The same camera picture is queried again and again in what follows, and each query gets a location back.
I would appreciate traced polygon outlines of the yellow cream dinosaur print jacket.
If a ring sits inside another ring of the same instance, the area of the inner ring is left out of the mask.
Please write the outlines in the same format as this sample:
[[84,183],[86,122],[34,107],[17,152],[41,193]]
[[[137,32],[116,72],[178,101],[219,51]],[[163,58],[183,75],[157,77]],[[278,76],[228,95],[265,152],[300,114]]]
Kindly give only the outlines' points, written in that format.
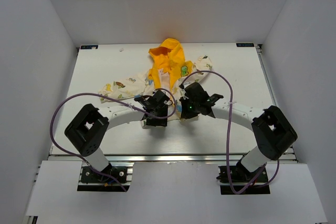
[[151,48],[149,55],[153,60],[153,66],[146,72],[140,72],[130,77],[114,80],[107,83],[98,91],[101,103],[109,102],[106,98],[116,100],[126,100],[143,95],[152,95],[157,88],[170,90],[177,101],[177,108],[173,116],[159,122],[166,125],[168,121],[181,118],[182,106],[180,98],[183,91],[180,85],[183,80],[185,85],[193,82],[200,82],[207,76],[207,73],[197,73],[186,78],[196,71],[207,71],[213,69],[213,64],[209,56],[200,56],[195,62],[185,59],[181,43],[176,39],[166,39],[157,48]]

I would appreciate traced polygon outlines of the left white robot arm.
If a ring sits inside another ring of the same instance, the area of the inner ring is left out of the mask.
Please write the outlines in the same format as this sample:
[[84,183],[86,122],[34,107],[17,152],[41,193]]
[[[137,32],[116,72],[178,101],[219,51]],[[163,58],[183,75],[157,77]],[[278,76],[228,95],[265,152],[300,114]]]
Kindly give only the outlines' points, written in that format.
[[86,104],[65,129],[65,136],[79,154],[93,167],[93,176],[104,182],[119,172],[104,156],[100,144],[105,133],[113,127],[130,122],[149,122],[151,126],[166,126],[169,97],[162,91],[152,96],[135,98],[142,110],[130,105],[96,108]]

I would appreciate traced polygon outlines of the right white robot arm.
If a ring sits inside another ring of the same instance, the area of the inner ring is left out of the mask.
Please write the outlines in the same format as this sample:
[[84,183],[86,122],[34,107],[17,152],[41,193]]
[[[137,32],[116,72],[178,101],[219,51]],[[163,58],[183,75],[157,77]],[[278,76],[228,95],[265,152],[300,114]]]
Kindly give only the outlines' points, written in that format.
[[230,103],[220,94],[208,95],[197,82],[180,87],[184,91],[184,96],[180,99],[182,119],[193,119],[202,114],[233,122],[254,134],[256,147],[245,154],[235,166],[230,167],[228,172],[218,176],[222,183],[250,181],[264,164],[278,160],[298,138],[294,128],[277,106],[256,109]]

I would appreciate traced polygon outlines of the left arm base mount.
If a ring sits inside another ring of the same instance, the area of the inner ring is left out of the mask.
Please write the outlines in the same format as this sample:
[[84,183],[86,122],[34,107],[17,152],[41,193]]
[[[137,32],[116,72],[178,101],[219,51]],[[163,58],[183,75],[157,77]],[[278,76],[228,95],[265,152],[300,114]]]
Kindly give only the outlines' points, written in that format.
[[120,184],[110,176],[98,174],[90,167],[83,166],[79,175],[77,191],[108,193],[127,192],[132,180],[133,167],[131,165],[110,165],[109,168],[112,168],[110,176],[116,178]]

